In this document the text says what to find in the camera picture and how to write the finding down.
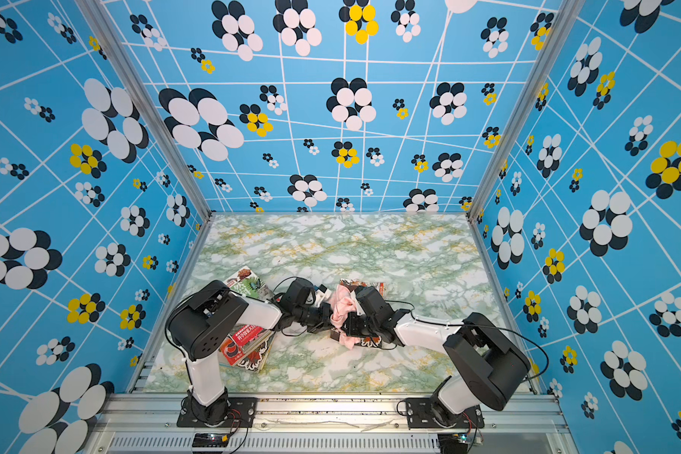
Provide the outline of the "pink cloth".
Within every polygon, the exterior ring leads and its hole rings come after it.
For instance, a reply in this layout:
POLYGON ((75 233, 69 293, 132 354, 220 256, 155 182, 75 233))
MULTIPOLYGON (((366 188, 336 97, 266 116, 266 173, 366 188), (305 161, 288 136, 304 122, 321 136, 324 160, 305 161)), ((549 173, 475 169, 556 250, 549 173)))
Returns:
POLYGON ((347 321, 349 314, 358 314, 357 302, 351 296, 351 291, 345 285, 339 284, 332 293, 329 304, 331 307, 330 323, 333 326, 331 338, 336 340, 348 350, 352 350, 361 339, 348 336, 342 331, 342 326, 347 321))

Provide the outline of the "red brown illustrated book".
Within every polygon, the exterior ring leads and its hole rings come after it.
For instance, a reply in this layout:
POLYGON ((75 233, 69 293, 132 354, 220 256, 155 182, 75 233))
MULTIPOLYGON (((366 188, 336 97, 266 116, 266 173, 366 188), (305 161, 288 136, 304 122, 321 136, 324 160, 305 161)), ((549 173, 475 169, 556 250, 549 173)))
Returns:
POLYGON ((385 331, 383 324, 393 316, 392 307, 383 298, 383 284, 366 284, 359 281, 342 280, 339 284, 350 289, 357 302, 358 314, 366 315, 373 324, 375 336, 361 340, 358 346, 383 349, 384 344, 393 340, 393 334, 385 331))

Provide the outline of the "red manga book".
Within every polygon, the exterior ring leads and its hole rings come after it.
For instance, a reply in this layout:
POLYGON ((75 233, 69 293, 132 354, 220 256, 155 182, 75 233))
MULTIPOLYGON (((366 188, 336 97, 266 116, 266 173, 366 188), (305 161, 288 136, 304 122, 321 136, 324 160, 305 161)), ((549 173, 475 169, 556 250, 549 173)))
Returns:
POLYGON ((275 333, 254 325, 238 325, 219 348, 222 366, 257 373, 262 370, 270 353, 275 333))

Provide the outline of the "green red dinosaur book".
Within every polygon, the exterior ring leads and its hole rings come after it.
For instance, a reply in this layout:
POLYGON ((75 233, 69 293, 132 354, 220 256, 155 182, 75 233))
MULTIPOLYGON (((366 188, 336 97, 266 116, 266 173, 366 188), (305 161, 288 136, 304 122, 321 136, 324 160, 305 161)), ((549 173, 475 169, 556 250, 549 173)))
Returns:
POLYGON ((265 281, 248 267, 241 268, 227 278, 224 283, 241 296, 260 301, 271 300, 272 295, 274 295, 265 281))

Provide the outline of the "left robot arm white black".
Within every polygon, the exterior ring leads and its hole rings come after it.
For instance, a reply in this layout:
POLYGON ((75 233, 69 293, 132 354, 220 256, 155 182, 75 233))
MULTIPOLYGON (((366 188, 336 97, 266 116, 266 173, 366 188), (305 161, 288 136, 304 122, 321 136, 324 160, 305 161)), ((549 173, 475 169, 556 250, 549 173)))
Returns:
POLYGON ((221 344, 236 325, 274 332, 293 323, 306 327, 308 333, 331 329, 331 304, 308 302, 315 296, 315 286, 304 278, 294 279, 285 292, 268 301, 245 298, 214 280, 174 308, 166 320, 165 335, 182 352, 190 379, 177 425, 213 428, 238 423, 247 427, 251 418, 232 402, 222 381, 221 344))

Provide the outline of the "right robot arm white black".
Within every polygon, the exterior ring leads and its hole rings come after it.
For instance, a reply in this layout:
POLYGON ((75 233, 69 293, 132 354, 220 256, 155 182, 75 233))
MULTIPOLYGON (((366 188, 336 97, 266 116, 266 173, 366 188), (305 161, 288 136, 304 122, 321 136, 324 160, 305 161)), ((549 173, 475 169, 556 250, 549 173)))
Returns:
POLYGON ((529 359, 484 314, 472 312, 463 321, 418 318, 410 309, 392 308, 373 287, 359 287, 353 295, 361 314, 346 319, 345 334, 448 355, 457 374, 429 398, 429 411, 443 428, 480 404, 503 410, 531 371, 529 359))

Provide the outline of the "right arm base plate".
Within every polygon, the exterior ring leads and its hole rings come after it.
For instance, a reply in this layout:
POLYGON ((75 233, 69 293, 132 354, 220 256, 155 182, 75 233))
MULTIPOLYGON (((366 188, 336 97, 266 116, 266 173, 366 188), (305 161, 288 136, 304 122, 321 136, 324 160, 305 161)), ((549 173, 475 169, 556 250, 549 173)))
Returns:
POLYGON ((430 397, 407 397, 399 401, 396 412, 405 417, 410 429, 460 429, 474 431, 485 427, 479 406, 469 408, 461 414, 445 414, 432 403, 430 397))

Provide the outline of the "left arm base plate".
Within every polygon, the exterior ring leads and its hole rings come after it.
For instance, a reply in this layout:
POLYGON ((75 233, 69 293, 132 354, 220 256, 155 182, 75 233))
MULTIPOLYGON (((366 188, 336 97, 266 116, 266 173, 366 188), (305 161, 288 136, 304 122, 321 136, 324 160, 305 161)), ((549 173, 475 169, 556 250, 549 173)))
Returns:
POLYGON ((255 421, 256 397, 221 396, 202 406, 191 393, 182 400, 176 426, 179 428, 250 428, 255 421))

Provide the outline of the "aluminium front rail frame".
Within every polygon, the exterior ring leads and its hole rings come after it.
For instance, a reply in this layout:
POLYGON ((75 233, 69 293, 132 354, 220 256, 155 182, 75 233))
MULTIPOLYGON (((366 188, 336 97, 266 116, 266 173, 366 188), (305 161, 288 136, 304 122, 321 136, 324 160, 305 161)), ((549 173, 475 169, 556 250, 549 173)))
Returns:
POLYGON ((88 453, 575 453, 556 399, 515 395, 505 410, 469 410, 452 428, 416 415, 421 395, 260 393, 244 422, 178 424, 179 393, 116 395, 88 453))

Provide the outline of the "left aluminium corner post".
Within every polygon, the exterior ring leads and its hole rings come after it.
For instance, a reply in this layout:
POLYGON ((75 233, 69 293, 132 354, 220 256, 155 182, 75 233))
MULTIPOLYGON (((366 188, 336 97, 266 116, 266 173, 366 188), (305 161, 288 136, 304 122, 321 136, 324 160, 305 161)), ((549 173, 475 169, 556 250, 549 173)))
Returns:
POLYGON ((160 113, 154 107, 152 98, 139 77, 136 65, 131 61, 125 47, 121 45, 115 28, 109 24, 108 13, 104 11, 99 1, 79 0, 76 4, 91 30, 96 33, 100 44, 105 48, 113 69, 117 72, 140 115, 145 119, 149 132, 157 142, 157 147, 164 154, 166 161, 185 189, 188 198, 195 205, 202 220, 204 222, 210 221, 212 218, 211 209, 202 196, 199 186, 189 176, 187 163, 174 144, 160 113))

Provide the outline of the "aluminium corner post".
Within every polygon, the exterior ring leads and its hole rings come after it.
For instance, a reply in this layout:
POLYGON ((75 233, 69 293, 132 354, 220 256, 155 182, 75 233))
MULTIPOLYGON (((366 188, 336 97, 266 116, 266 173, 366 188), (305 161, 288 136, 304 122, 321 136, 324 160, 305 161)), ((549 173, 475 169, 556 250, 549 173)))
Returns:
POLYGON ((199 186, 189 176, 187 163, 174 144, 160 113, 154 107, 152 98, 139 77, 136 65, 131 61, 125 47, 121 45, 115 28, 109 24, 108 13, 104 11, 99 1, 79 0, 76 4, 91 30, 96 33, 100 44, 105 48, 113 69, 117 72, 140 115, 145 119, 149 132, 157 142, 157 147, 164 154, 166 161, 185 189, 188 198, 195 205, 202 220, 204 222, 210 221, 212 218, 211 209, 202 196, 199 186))
POLYGON ((546 82, 550 70, 554 67, 560 52, 562 51, 569 34, 575 24, 584 1, 566 0, 561 4, 561 8, 554 18, 552 34, 547 39, 543 49, 533 65, 528 80, 523 86, 514 110, 507 122, 501 138, 501 143, 492 156, 488 167, 480 181, 477 193, 473 198, 472 208, 469 212, 469 219, 474 221, 482 212, 486 201, 498 179, 499 171, 510 152, 514 149, 516 138, 518 138, 522 127, 530 115, 536 96, 542 85, 546 82))

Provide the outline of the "right aluminium corner post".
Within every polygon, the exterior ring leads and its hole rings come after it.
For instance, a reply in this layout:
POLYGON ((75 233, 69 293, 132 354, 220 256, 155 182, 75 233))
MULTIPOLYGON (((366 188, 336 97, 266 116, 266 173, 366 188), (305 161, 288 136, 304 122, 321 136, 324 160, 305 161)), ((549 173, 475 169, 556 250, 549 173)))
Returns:
POLYGON ((547 39, 543 49, 533 65, 528 80, 523 86, 514 110, 507 122, 501 138, 501 143, 492 156, 488 167, 480 181, 477 193, 473 198, 472 208, 469 212, 469 219, 474 221, 482 212, 486 201, 498 179, 499 171, 510 152, 514 149, 516 138, 518 138, 522 127, 530 115, 536 96, 542 85, 546 82, 550 70, 554 67, 560 52, 562 51, 569 34, 575 24, 584 1, 566 0, 561 4, 561 8, 554 18, 552 34, 547 39))

